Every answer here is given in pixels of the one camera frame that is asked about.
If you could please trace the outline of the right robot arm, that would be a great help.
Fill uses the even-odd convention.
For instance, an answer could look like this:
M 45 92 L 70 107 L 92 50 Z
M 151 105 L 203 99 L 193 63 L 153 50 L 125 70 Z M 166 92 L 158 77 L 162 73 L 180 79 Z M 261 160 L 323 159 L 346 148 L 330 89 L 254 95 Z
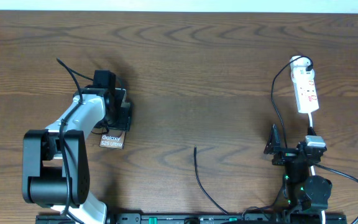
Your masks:
M 273 156 L 274 166 L 285 169 L 283 187 L 273 203 L 274 212 L 289 220 L 293 213 L 320 215 L 328 208 L 332 183 L 310 172 L 310 167 L 319 163 L 326 151 L 326 143 L 313 128 L 308 128 L 305 139 L 295 148 L 286 148 L 281 145 L 277 126 L 272 126 L 264 154 Z

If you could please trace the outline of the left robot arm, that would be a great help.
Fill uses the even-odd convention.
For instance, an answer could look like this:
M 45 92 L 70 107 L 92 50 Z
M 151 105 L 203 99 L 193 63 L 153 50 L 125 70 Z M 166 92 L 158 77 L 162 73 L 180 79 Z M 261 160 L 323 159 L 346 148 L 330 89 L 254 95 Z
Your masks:
M 62 221 L 114 223 L 108 205 L 90 191 L 86 139 L 95 128 L 127 132 L 132 105 L 124 88 L 87 86 L 67 110 L 44 129 L 24 134 L 22 197 L 60 212 Z

